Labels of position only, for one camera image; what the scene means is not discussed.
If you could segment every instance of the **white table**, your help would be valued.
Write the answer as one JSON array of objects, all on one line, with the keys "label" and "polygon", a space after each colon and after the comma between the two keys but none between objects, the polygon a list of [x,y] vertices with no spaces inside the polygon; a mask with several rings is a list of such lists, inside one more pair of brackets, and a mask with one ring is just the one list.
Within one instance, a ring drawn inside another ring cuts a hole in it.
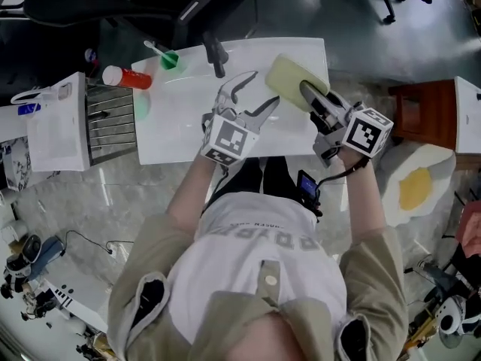
[{"label": "white table", "polygon": [[458,109],[456,153],[481,153],[481,89],[462,77],[454,78]]},{"label": "white table", "polygon": [[[319,38],[259,38],[222,43],[229,54],[225,77],[215,77],[204,46],[176,51],[182,72],[165,71],[159,57],[136,62],[135,71],[153,77],[147,90],[134,90],[135,129],[141,164],[186,162],[201,146],[202,114],[211,111],[219,87],[246,71],[259,73],[238,94],[239,111],[254,110],[276,95],[265,86],[265,75],[280,53],[289,55],[328,82],[324,41]],[[317,130],[309,116],[281,100],[261,130],[251,156],[314,154]]]},{"label": "white table", "polygon": [[94,328],[107,332],[110,290],[93,275],[85,275],[69,259],[62,257],[47,267],[44,280],[59,304]]}]

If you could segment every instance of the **jacket sleeve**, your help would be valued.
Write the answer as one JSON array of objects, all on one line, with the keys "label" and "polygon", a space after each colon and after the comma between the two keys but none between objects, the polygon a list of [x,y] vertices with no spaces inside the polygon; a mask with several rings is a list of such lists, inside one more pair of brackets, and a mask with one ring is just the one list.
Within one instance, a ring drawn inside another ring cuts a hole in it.
[{"label": "jacket sleeve", "polygon": [[371,359],[394,360],[401,353],[408,327],[401,248],[393,228],[369,236],[340,261],[347,307],[368,322]]},{"label": "jacket sleeve", "polygon": [[[126,348],[167,303],[168,273],[191,243],[192,237],[174,227],[168,215],[145,220],[109,299],[107,336],[117,355],[122,355],[120,359],[125,359]],[[155,305],[142,306],[154,299]],[[139,319],[139,307],[148,309],[149,317]]]}]

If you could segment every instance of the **hand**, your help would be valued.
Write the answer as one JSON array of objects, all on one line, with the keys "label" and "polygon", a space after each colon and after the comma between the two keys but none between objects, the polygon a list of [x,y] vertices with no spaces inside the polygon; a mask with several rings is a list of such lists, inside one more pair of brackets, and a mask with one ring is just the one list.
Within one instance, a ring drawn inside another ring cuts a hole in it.
[{"label": "hand", "polygon": [[362,158],[361,153],[347,146],[342,146],[337,156],[343,161],[346,169],[353,167]]}]

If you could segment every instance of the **black cable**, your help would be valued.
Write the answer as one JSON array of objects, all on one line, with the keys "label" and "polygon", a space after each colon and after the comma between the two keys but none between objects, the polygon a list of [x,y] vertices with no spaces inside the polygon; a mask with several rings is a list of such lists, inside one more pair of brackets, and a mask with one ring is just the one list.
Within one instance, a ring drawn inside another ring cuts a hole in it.
[{"label": "black cable", "polygon": [[107,241],[107,242],[105,242],[105,248],[106,248],[107,250],[112,251],[112,249],[109,249],[109,248],[108,248],[108,244],[112,244],[112,243],[133,244],[134,242],[133,242],[133,241]]},{"label": "black cable", "polygon": [[475,201],[479,201],[478,196],[474,193],[473,189],[469,188],[469,193],[473,196]]},{"label": "black cable", "polygon": [[99,246],[103,251],[107,252],[107,254],[112,254],[112,250],[108,250],[106,248],[104,248],[101,244],[98,244],[97,242],[94,242],[90,239],[88,239],[86,236],[80,234],[79,232],[75,231],[75,230],[68,230],[67,233],[65,234],[65,248],[63,249],[61,255],[65,254],[65,252],[67,251],[67,245],[68,245],[68,234],[71,233],[71,232],[74,232],[75,234],[78,234],[80,237],[82,237],[83,239],[85,239],[86,241],[90,242],[91,244],[94,244],[96,246]]},{"label": "black cable", "polygon": [[347,177],[348,175],[351,175],[354,171],[359,170],[360,168],[366,167],[366,165],[369,163],[369,157],[363,156],[353,167],[351,167],[349,170],[346,170],[344,172],[341,172],[340,174],[337,175],[332,175],[331,177],[327,177],[322,179],[319,184],[316,186],[316,193],[318,192],[319,188],[321,185],[323,185],[325,182],[329,181],[335,181],[336,179],[342,178],[342,177]]},{"label": "black cable", "polygon": [[227,177],[228,177],[228,167],[226,165],[221,165],[220,167],[221,167],[224,175],[219,179],[219,182],[217,182],[217,185],[213,189],[213,192],[212,192],[212,195],[210,196],[209,202],[207,202],[205,207],[204,207],[204,211],[207,210],[207,208],[210,206],[210,203],[212,201],[212,197],[214,196],[215,193],[217,193],[217,190],[219,189],[220,184],[223,181],[225,181],[225,179],[227,179]]},{"label": "black cable", "polygon": [[445,264],[445,266],[443,267],[443,272],[445,272],[450,266],[451,266],[451,259],[448,261],[447,264]]},{"label": "black cable", "polygon": [[68,230],[67,233],[65,234],[65,247],[64,249],[62,250],[62,252],[60,253],[60,256],[63,256],[65,254],[65,252],[67,251],[67,245],[68,245],[68,233],[70,232],[74,232],[75,234],[78,234],[80,237],[82,237],[83,239],[85,239],[86,241],[90,242],[91,244],[94,244],[96,246],[99,246],[103,251],[105,251],[107,254],[112,254],[113,251],[112,249],[109,249],[108,248],[108,244],[110,243],[114,243],[114,242],[119,242],[119,243],[126,243],[126,244],[133,244],[134,242],[133,241],[107,241],[105,243],[105,247],[103,247],[101,244],[97,243],[97,242],[94,242],[90,239],[88,239],[86,236],[80,234],[79,232],[75,231],[75,230]]},{"label": "black cable", "polygon": [[466,204],[462,201],[462,199],[461,199],[461,197],[459,196],[459,194],[458,194],[457,191],[454,192],[454,196],[457,198],[457,200],[459,200],[459,203],[461,203],[461,204],[463,205],[463,207],[466,205]]}]

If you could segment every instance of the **power cord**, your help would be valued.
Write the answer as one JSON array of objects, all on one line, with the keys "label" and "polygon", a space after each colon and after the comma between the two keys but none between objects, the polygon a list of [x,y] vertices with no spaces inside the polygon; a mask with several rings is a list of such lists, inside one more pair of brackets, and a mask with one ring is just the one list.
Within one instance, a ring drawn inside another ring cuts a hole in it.
[{"label": "power cord", "polygon": [[220,178],[219,182],[217,182],[217,185],[216,185],[215,189],[213,189],[212,195],[214,195],[214,194],[217,192],[217,190],[219,189],[220,184],[221,184],[223,181],[225,181],[225,179],[227,179],[227,177],[228,177],[228,167],[225,166],[225,165],[221,165],[220,168],[222,169],[222,173],[223,173],[224,175]]},{"label": "power cord", "polygon": [[133,244],[134,242],[133,241],[107,241],[105,243],[105,247],[103,247],[101,244],[97,243],[97,242],[94,242],[92,241],[91,239],[88,239],[85,235],[82,235],[80,234],[78,231],[75,231],[75,230],[68,230],[67,233],[65,234],[65,247],[64,249],[62,250],[62,252],[60,253],[60,256],[63,256],[65,254],[65,252],[67,251],[67,246],[68,246],[68,234],[70,234],[71,232],[74,232],[75,234],[79,235],[80,237],[82,237],[83,239],[85,239],[86,241],[90,242],[91,244],[94,244],[95,246],[99,246],[103,251],[105,251],[107,254],[111,255],[113,253],[112,249],[109,249],[108,248],[108,245],[111,244],[111,243],[114,243],[114,242],[118,242],[118,243],[125,243],[125,244]]},{"label": "power cord", "polygon": [[318,185],[316,186],[317,201],[319,201],[319,188],[321,187],[321,185],[323,185],[325,182],[335,181],[336,179],[339,179],[339,178],[342,178],[342,177],[347,177],[348,175],[351,175],[354,171],[358,171],[360,168],[366,167],[366,165],[369,163],[369,160],[370,160],[370,158],[368,156],[363,156],[349,170],[346,170],[344,172],[341,172],[340,174],[332,175],[331,177],[327,177],[327,178],[322,179],[318,183]]}]

